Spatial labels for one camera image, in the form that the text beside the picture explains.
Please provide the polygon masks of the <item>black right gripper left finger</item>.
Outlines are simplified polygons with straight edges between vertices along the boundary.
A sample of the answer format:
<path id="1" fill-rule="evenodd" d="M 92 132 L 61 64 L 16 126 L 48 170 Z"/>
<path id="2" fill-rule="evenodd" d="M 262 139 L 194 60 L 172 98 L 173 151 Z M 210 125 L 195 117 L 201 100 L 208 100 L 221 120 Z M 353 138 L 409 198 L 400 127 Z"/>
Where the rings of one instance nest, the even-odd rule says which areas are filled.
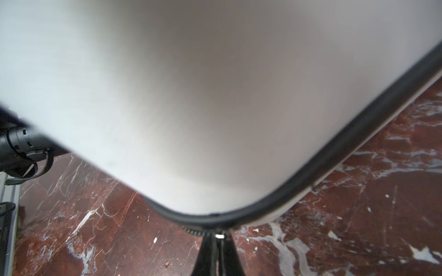
<path id="1" fill-rule="evenodd" d="M 191 276 L 216 276 L 218 245 L 216 237 L 205 236 Z"/>

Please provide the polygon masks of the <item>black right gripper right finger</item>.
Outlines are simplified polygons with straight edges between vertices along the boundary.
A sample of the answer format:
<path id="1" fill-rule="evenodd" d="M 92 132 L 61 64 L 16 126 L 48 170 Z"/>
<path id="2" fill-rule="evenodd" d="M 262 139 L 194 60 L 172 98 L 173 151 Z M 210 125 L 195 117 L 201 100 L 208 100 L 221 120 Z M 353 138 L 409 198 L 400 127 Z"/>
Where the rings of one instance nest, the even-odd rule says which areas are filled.
<path id="1" fill-rule="evenodd" d="M 245 276 L 236 244 L 230 232 L 218 238 L 218 273 L 220 276 Z"/>

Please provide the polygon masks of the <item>white hard-shell suitcase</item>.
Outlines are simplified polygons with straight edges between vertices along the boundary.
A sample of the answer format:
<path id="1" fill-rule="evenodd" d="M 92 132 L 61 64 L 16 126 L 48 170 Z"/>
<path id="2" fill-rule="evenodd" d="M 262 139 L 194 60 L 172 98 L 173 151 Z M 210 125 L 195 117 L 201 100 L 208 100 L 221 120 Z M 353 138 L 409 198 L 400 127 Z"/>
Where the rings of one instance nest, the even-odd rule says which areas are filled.
<path id="1" fill-rule="evenodd" d="M 281 215 L 441 74 L 440 1 L 1 2 L 1 106 L 184 225 Z"/>

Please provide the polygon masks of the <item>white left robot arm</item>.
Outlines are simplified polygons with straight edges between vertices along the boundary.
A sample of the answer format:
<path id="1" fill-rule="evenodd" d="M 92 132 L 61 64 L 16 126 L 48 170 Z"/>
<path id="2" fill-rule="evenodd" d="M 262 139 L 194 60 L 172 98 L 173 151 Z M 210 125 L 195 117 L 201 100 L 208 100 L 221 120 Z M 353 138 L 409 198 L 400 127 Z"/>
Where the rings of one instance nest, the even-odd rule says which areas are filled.
<path id="1" fill-rule="evenodd" d="M 16 186 L 39 178 L 52 168 L 57 156 L 69 151 L 1 108 L 1 172 L 5 186 Z"/>

